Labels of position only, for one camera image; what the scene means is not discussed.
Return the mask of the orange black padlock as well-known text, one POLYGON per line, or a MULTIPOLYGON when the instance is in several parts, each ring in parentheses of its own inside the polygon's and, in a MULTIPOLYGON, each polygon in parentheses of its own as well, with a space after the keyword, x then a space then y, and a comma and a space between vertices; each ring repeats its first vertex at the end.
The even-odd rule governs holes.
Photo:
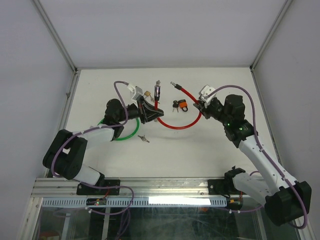
POLYGON ((178 105, 179 105, 179 108, 183 111, 183 112, 187 112, 189 109, 188 109, 188 104, 187 104, 187 101, 185 99, 181 99, 178 101, 178 105))

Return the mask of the small brass padlock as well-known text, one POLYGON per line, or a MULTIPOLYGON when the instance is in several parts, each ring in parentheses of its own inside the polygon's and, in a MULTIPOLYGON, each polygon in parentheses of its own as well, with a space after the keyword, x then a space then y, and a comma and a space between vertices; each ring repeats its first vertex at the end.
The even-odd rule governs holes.
POLYGON ((151 96, 151 93, 149 91, 145 91, 144 92, 144 97, 147 98, 147 97, 150 97, 151 96))

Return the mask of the green cable lock keys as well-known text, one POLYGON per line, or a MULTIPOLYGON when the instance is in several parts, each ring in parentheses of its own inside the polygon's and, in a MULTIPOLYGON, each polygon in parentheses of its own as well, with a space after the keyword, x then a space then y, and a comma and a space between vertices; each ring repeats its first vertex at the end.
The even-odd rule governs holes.
POLYGON ((150 143, 150 141, 147 140, 147 138, 146 138, 144 135, 138 135, 138 137, 139 137, 143 142, 150 143))

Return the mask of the green cable lock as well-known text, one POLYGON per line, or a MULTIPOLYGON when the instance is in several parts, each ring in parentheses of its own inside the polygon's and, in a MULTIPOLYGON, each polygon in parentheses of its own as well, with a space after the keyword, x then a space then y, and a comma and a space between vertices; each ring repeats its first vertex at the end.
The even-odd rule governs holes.
MULTIPOLYGON (((108 126, 108 127, 111 127, 111 126, 114 126, 114 125, 118 125, 117 123, 116 124, 114 124, 114 123, 111 123, 110 125, 107 125, 107 124, 105 124, 105 123, 103 123, 103 120, 101 120, 98 124, 97 124, 97 126, 108 126)), ((119 137, 117 137, 117 138, 112 138, 112 142, 114 142, 114 141, 126 141, 126 140, 128 140, 128 139, 130 139, 130 138, 132 138, 132 137, 134 137, 137 133, 138 133, 138 131, 139 131, 139 129, 140 129, 140 125, 141 125, 141 122, 140 122, 140 120, 139 119, 135 119, 135 128, 134 129, 132 129, 132 131, 131 132, 127 132, 125 135, 123 135, 122 133, 120 134, 120 136, 119 137)))

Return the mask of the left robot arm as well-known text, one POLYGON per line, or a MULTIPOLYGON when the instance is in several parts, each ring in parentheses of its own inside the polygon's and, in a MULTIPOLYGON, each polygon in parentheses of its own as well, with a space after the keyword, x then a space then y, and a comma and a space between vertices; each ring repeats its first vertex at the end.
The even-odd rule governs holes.
POLYGON ((123 106, 114 98, 107 102, 102 123, 90 129, 71 132, 59 130, 42 164, 53 174, 67 180, 75 180, 87 185, 93 194, 100 194, 105 188, 103 173, 83 164, 86 150, 117 140, 128 120, 140 119, 145 124, 164 116, 164 111, 156 109, 142 96, 137 103, 123 106))

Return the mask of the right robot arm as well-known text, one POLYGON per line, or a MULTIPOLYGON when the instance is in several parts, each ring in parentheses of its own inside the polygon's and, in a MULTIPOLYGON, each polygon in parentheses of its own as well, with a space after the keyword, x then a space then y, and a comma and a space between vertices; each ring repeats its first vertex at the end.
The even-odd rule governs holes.
POLYGON ((258 202, 273 224, 281 226, 300 217, 308 223, 311 186, 299 182, 276 162, 259 140, 254 125, 246 120, 245 104, 241 95, 230 94, 221 103, 215 96, 201 93, 195 107, 206 118, 222 123, 226 137, 255 166, 261 177, 249 175, 241 168, 225 173, 223 187, 234 194, 242 191, 258 202))

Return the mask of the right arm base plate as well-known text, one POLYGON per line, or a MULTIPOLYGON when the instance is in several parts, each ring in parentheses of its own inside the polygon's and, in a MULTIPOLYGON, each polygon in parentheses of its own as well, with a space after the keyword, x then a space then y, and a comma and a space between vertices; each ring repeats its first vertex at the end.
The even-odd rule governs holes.
POLYGON ((221 195, 226 198, 230 198, 231 195, 241 195, 241 192, 235 188, 233 182, 224 178, 208 179, 207 188, 209 195, 221 195))

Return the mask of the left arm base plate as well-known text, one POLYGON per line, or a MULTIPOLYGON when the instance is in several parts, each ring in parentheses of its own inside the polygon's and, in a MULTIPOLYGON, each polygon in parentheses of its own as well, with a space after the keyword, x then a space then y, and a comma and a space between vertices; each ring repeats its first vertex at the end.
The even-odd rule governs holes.
MULTIPOLYGON (((121 181, 119 179, 103 179, 98 187, 115 187, 119 186, 121 181)), ((94 188, 91 186, 84 185, 80 183, 77 186, 76 194, 78 196, 104 196, 108 193, 108 196, 118 196, 120 194, 119 188, 112 189, 102 189, 102 188, 94 188)))

